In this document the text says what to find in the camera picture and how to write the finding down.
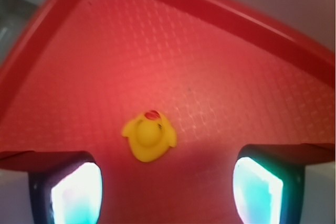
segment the tray rim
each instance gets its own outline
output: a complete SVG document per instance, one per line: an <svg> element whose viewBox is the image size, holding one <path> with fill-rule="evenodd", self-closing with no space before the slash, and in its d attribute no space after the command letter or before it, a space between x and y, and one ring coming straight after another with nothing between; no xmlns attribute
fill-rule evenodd
<svg viewBox="0 0 336 224"><path fill-rule="evenodd" d="M28 22L0 67L0 122L48 39L78 1L46 0ZM233 0L158 1L239 36L335 89L334 53L285 24Z"/></svg>

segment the yellow rubber duck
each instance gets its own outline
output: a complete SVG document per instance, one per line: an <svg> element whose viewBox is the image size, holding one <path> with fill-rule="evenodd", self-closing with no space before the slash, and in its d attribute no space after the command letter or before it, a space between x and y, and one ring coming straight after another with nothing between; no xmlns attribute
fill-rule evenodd
<svg viewBox="0 0 336 224"><path fill-rule="evenodd" d="M129 121L122 129L133 155L142 162L161 157L169 147L175 147L176 131L168 119L156 110L143 113Z"/></svg>

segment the textured tray surface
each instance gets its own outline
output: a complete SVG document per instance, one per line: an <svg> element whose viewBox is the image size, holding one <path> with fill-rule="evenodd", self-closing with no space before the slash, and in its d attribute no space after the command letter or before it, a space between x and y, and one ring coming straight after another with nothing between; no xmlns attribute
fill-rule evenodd
<svg viewBox="0 0 336 224"><path fill-rule="evenodd" d="M0 146L93 154L101 223L237 223L240 148L334 143L334 101L315 77L156 0L81 0L8 109ZM149 109L178 142L144 164L121 128Z"/></svg>

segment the led light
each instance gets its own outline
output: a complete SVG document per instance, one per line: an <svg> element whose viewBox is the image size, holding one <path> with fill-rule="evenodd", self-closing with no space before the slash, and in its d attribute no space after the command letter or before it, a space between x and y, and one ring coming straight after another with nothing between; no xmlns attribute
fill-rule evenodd
<svg viewBox="0 0 336 224"><path fill-rule="evenodd" d="M55 224L97 223L102 178L95 163L84 163L51 189Z"/></svg>
<svg viewBox="0 0 336 224"><path fill-rule="evenodd" d="M234 168L236 208L244 223L279 223L283 182L249 157Z"/></svg>

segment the red plastic tray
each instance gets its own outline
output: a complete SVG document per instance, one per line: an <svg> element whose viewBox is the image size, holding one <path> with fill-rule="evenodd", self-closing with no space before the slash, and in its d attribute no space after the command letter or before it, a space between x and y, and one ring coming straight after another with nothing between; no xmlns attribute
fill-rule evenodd
<svg viewBox="0 0 336 224"><path fill-rule="evenodd" d="M0 72L0 147L86 150L100 223L237 223L247 143L335 142L334 54L231 0L48 0ZM155 109L177 147L141 163L124 123Z"/></svg>

